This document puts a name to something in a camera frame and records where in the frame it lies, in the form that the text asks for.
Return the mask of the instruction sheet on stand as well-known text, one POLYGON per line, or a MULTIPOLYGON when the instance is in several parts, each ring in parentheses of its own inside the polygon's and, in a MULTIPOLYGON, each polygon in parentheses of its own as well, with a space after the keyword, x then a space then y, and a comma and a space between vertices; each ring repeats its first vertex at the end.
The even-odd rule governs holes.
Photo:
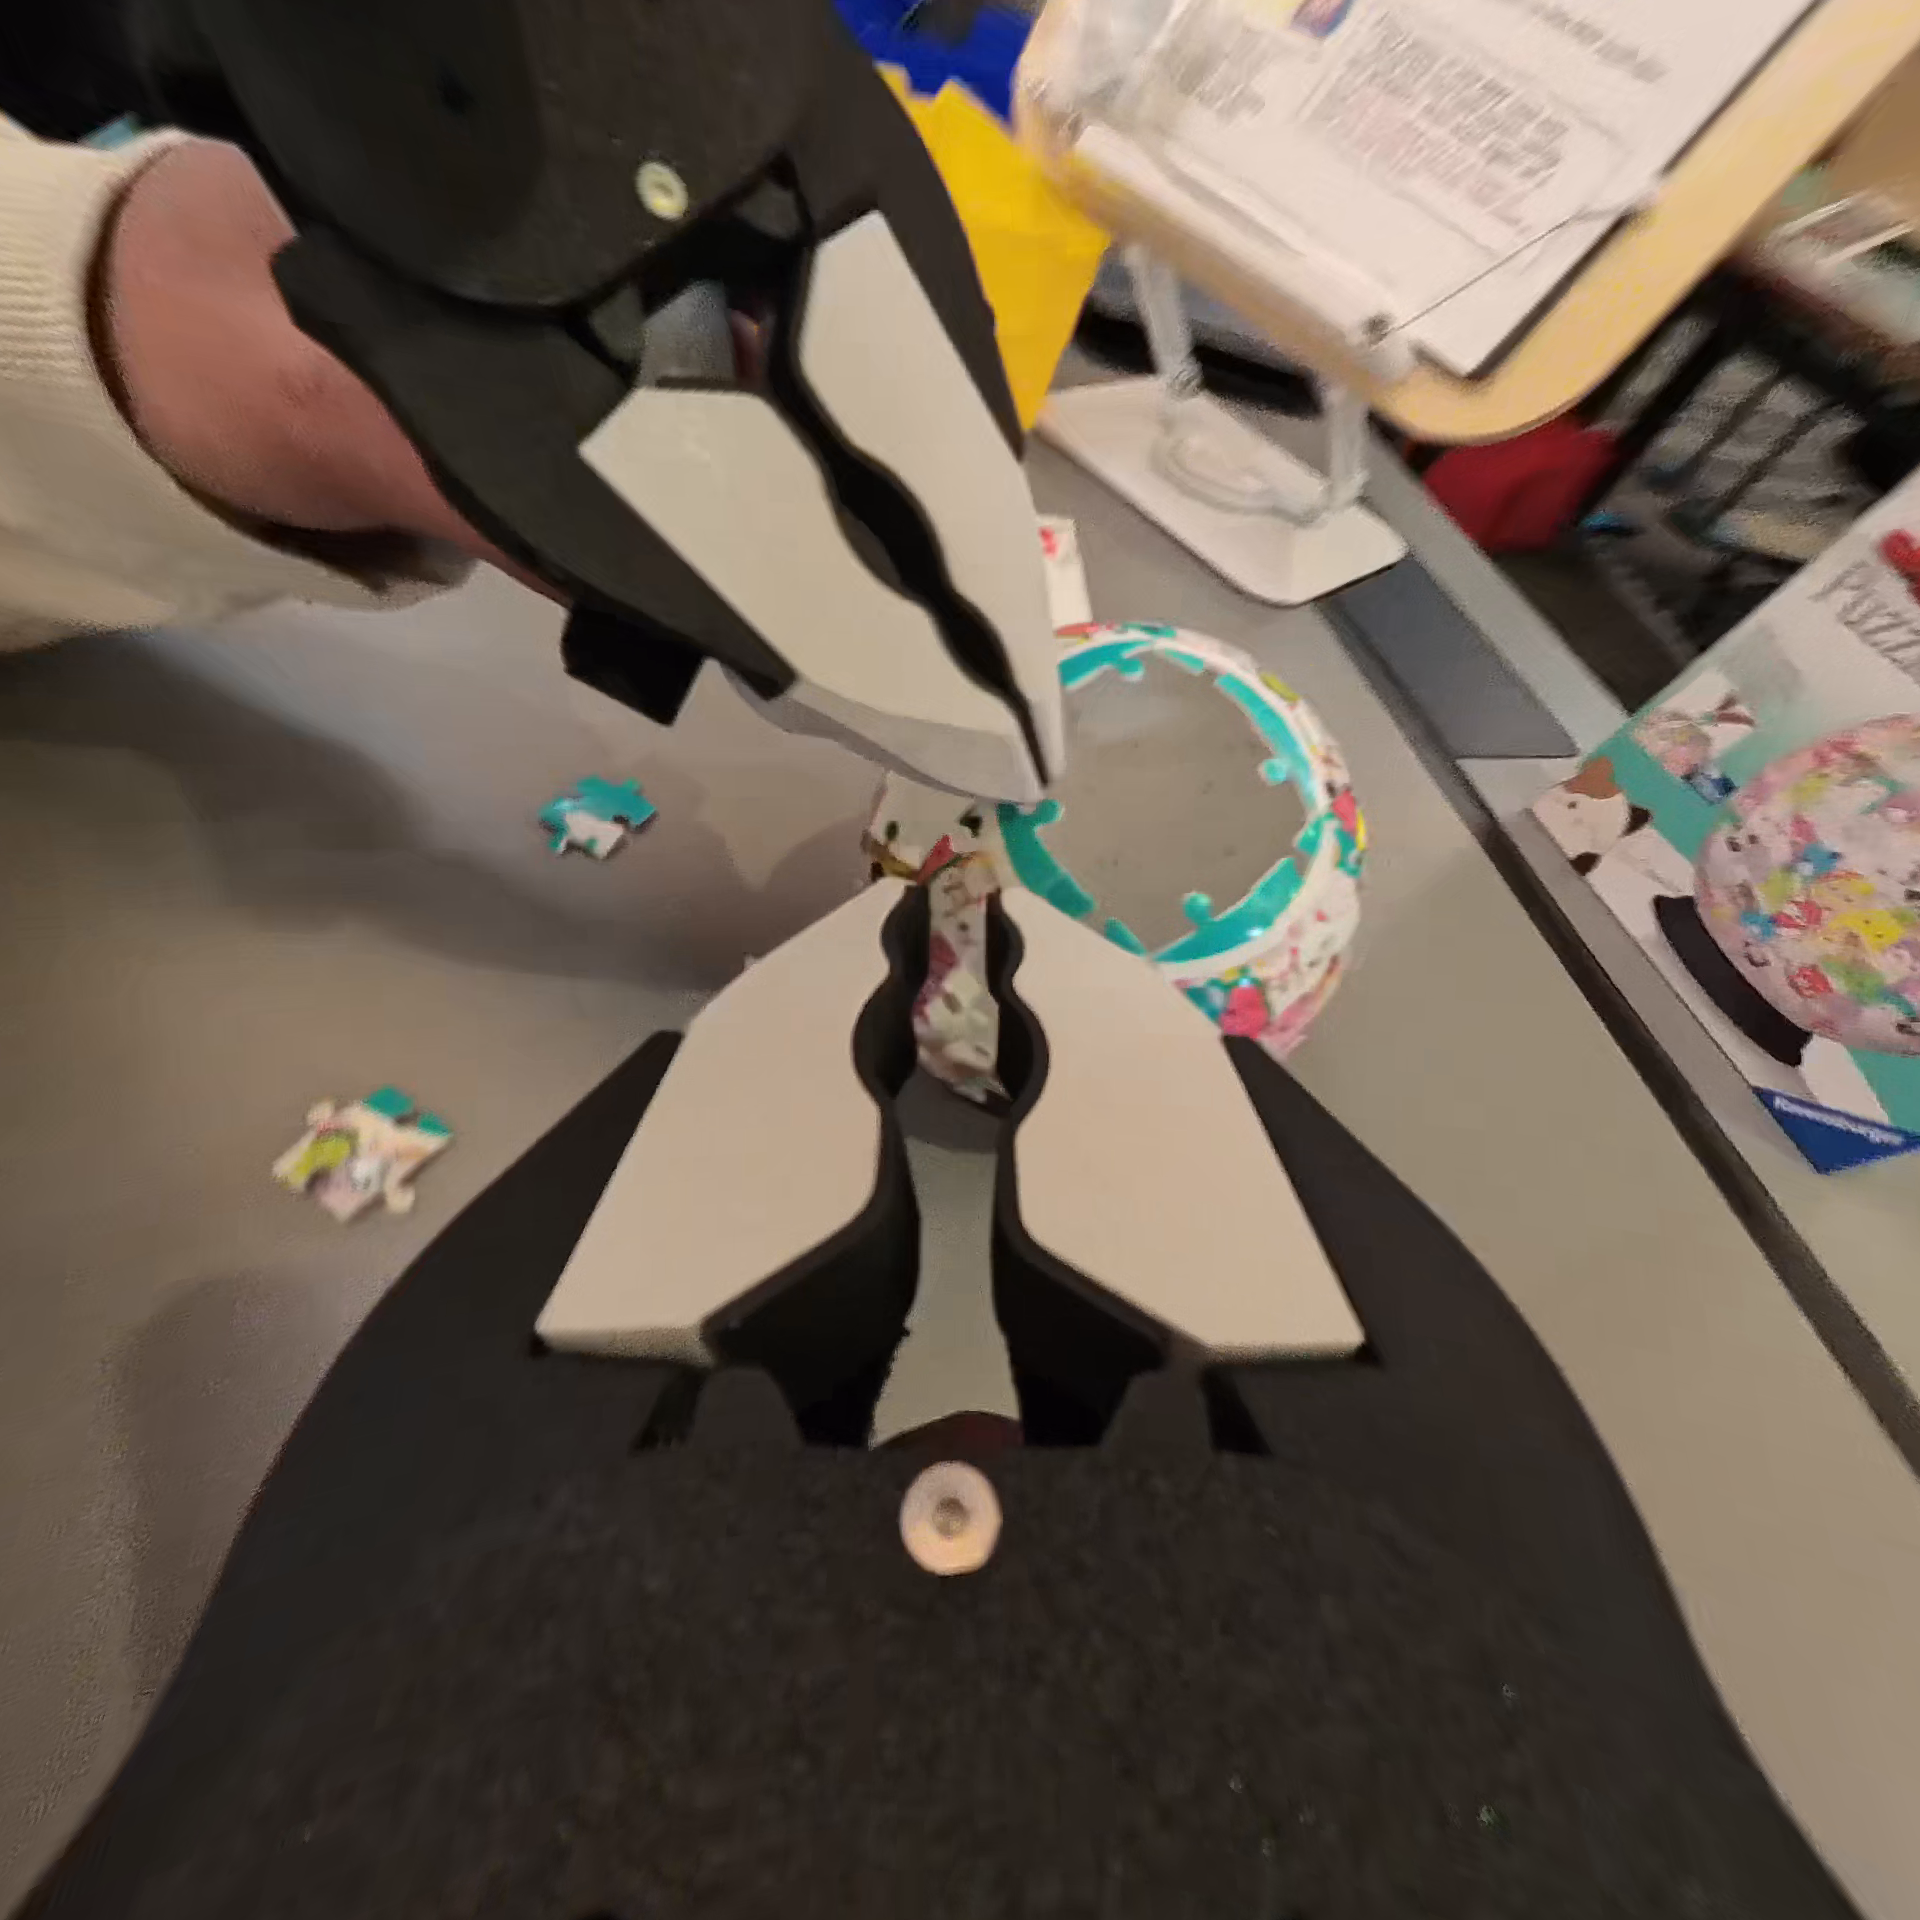
POLYGON ((1300 607, 1404 555, 1362 502, 1370 418, 1424 444, 1476 444, 1522 433, 1593 392, 1908 59, 1914 4, 1811 4, 1654 201, 1613 228, 1476 376, 1418 354, 1389 363, 1350 349, 1314 312, 1236 275, 1191 267, 1166 235, 1132 225, 1121 197, 1068 167, 1053 138, 1033 127, 1019 82, 1025 46, 1013 80, 1017 129, 1116 242, 1152 365, 1150 376, 1048 402, 1042 433, 1231 586, 1300 607))

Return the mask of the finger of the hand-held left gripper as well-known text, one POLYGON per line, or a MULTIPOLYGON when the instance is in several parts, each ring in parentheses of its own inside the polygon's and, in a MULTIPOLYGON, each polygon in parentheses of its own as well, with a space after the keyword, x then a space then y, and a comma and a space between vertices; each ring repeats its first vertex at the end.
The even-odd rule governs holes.
POLYGON ((886 749, 946 787, 1048 787, 1065 758, 1058 644, 1019 440, 882 210, 813 250, 796 373, 851 476, 875 481, 871 527, 934 622, 935 659, 897 689, 856 675, 894 727, 886 749))
POLYGON ((766 399, 633 389, 580 454, 787 668, 763 700, 786 730, 959 798, 1044 793, 1008 698, 970 679, 934 615, 856 552, 818 461, 766 399))

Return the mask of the puzzle box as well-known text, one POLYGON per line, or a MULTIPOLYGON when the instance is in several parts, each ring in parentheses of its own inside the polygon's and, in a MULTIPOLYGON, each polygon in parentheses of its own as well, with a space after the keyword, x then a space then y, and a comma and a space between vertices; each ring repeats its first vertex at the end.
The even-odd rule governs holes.
POLYGON ((1816 1171, 1918 1152, 1918 481, 1531 817, 1816 1171))

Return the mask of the teal and white puzzle piece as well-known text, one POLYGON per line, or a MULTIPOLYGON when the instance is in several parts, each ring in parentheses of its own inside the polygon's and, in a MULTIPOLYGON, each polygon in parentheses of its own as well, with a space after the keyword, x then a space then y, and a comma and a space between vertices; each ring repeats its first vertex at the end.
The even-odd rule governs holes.
POLYGON ((638 779, 587 774, 536 809, 536 827, 557 856, 580 850, 605 860, 656 814, 638 779))

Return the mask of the printed instruction sheet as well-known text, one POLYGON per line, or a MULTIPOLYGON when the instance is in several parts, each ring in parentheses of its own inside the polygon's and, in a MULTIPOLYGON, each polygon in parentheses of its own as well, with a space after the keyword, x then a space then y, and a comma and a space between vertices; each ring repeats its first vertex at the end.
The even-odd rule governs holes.
POLYGON ((1810 11, 1048 4, 1019 82, 1068 167, 1191 267, 1476 376, 1810 11))

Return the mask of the person's left hand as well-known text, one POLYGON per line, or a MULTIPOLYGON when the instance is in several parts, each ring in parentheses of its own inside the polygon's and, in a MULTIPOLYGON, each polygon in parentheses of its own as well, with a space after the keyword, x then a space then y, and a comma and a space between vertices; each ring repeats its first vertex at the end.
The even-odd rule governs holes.
POLYGON ((103 380, 132 437, 235 532, 364 581, 484 561, 540 581, 468 527, 370 389, 291 318, 294 228, 254 163, 187 138, 121 192, 93 262, 103 380))

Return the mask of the red seat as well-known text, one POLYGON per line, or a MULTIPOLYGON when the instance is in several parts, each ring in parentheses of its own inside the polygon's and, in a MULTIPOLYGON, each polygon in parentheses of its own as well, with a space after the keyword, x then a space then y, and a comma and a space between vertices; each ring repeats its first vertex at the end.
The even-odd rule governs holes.
POLYGON ((1564 413, 1510 438, 1442 452, 1422 487, 1491 556, 1545 552, 1616 452, 1616 430, 1564 413))

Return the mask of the person's left forearm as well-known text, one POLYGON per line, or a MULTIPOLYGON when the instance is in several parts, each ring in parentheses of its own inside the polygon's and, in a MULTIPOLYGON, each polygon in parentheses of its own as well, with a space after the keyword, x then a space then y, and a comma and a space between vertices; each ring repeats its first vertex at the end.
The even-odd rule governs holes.
POLYGON ((281 600, 407 607, 473 567, 364 581, 245 537, 182 491, 132 437, 93 349, 103 230, 129 181, 193 136, 121 148, 5 119, 1 601, 5 649, 73 635, 202 625, 281 600))

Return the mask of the colourful puzzle ball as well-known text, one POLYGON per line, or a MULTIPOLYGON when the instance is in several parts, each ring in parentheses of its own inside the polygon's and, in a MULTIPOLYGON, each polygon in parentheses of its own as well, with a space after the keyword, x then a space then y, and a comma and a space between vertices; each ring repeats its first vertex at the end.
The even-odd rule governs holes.
POLYGON ((1058 857, 1048 842, 1065 813, 1058 801, 995 807, 999 868, 1008 886, 1146 960, 1221 1033, 1281 1058, 1333 998, 1360 926, 1367 822, 1353 774, 1311 704, 1224 640, 1158 622, 1079 622, 1058 632, 1063 698, 1112 686, 1141 698, 1153 668, 1214 695, 1256 742, 1260 787, 1300 802, 1301 817, 1284 848, 1224 904, 1186 890, 1181 930, 1156 944, 1058 857))

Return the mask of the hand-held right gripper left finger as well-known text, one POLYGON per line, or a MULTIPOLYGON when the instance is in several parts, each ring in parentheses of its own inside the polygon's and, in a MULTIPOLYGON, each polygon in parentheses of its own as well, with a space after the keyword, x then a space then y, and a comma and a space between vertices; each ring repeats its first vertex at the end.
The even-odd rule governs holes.
POLYGON ((749 960, 679 1032, 536 1343, 754 1367, 802 1436, 867 1447, 921 1279, 897 1098, 917 1067, 921 890, 867 882, 749 960))

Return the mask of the yellow plastic bin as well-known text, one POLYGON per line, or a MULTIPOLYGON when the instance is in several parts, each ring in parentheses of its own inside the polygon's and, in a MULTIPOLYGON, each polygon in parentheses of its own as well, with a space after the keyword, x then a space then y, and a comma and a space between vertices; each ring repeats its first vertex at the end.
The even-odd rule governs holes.
POLYGON ((964 85, 948 80, 921 92, 900 68, 882 64, 881 73, 921 132, 969 235, 1019 420, 1032 428, 1109 235, 964 85))

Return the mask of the blue plastic bin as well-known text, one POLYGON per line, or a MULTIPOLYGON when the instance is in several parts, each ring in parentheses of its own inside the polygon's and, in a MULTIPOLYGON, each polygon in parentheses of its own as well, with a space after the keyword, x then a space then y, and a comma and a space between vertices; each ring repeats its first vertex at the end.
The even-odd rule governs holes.
POLYGON ((1033 4, 833 1, 871 59, 895 68, 916 92, 953 82, 1007 112, 1033 4))

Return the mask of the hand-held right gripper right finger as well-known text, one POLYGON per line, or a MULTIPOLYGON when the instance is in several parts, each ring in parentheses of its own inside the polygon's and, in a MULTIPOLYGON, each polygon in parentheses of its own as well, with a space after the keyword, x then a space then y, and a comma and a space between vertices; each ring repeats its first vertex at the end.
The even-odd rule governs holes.
POLYGON ((1097 1443, 1136 1378, 1345 1362, 1364 1331, 1220 1028, 1032 890, 989 906, 990 1296, 1032 1446, 1097 1443))

